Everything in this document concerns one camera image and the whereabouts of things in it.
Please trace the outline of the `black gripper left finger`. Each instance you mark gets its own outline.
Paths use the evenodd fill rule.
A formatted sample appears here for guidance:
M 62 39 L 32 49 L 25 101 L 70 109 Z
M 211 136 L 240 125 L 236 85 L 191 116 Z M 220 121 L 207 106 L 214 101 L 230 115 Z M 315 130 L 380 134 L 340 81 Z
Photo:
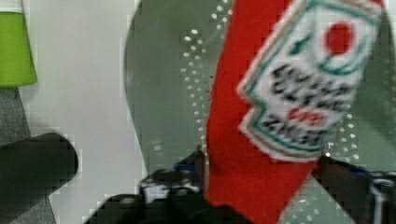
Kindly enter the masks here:
M 202 193 L 205 182 L 205 154 L 196 150 L 174 164 L 172 169 L 159 169 L 139 184 L 139 193 L 145 203 L 164 200 L 171 191 L 185 189 Z

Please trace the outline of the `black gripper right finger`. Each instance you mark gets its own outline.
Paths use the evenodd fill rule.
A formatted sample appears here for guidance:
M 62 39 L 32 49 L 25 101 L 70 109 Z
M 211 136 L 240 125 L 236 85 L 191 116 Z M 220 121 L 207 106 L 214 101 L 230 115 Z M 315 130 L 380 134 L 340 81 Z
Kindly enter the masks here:
M 395 224 L 395 172 L 369 172 L 322 156 L 312 176 L 356 224 Z

